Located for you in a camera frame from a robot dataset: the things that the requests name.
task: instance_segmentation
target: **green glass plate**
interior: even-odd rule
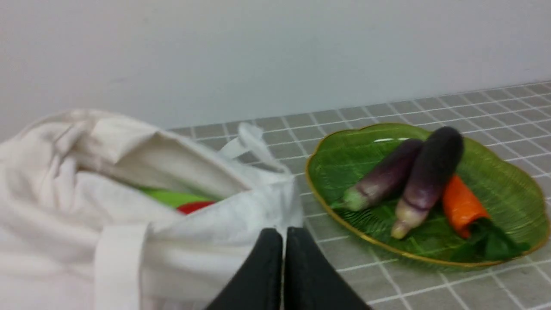
[[[425,223],[412,230],[404,240],[390,238],[388,230],[396,220],[398,197],[360,212],[335,211],[329,207],[405,138],[424,140],[429,134],[429,131],[405,124],[376,124],[333,133],[319,143],[308,160],[309,186],[337,222],[399,258],[460,269],[502,263],[482,259],[461,263],[449,261],[464,240],[448,225],[440,206],[435,206]],[[486,207],[496,225],[513,240],[530,244],[530,250],[524,255],[545,244],[550,232],[545,199],[538,184],[527,173],[468,138],[465,138],[465,153],[457,173]]]

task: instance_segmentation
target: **eggplant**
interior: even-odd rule
[[[339,207],[352,211],[372,207],[402,187],[423,147],[419,139],[407,139],[344,192]]]
[[[412,228],[425,221],[430,209],[444,193],[463,151],[463,137],[454,128],[441,127],[427,138],[396,206],[397,221],[391,231],[393,238],[404,238]]]

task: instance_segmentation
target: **white cloth bag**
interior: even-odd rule
[[[262,228],[302,226],[293,175],[243,123],[220,152],[129,117],[73,110],[0,145],[0,308],[200,309]],[[251,152],[277,172],[234,160]],[[127,184],[219,197],[183,215]]]

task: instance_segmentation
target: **bag handle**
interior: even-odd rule
[[[262,163],[282,171],[285,174],[291,174],[287,166],[281,164],[274,158],[268,145],[262,139],[263,130],[260,127],[246,122],[239,123],[237,128],[237,138],[228,142],[219,153],[224,157],[235,159],[247,152],[251,152]]]
[[[103,229],[94,259],[95,310],[142,309],[142,260],[148,233],[148,223]]]

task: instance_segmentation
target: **countertop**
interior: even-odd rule
[[[420,271],[385,260],[351,236],[316,202],[304,176],[323,136],[379,122],[429,130],[450,125],[528,172],[551,211],[551,82],[300,115],[245,120],[266,131],[272,153],[298,179],[305,226],[333,267],[376,310],[551,309],[551,244],[526,258],[477,272]],[[215,149],[239,122],[178,129]],[[247,155],[242,161],[260,165]]]

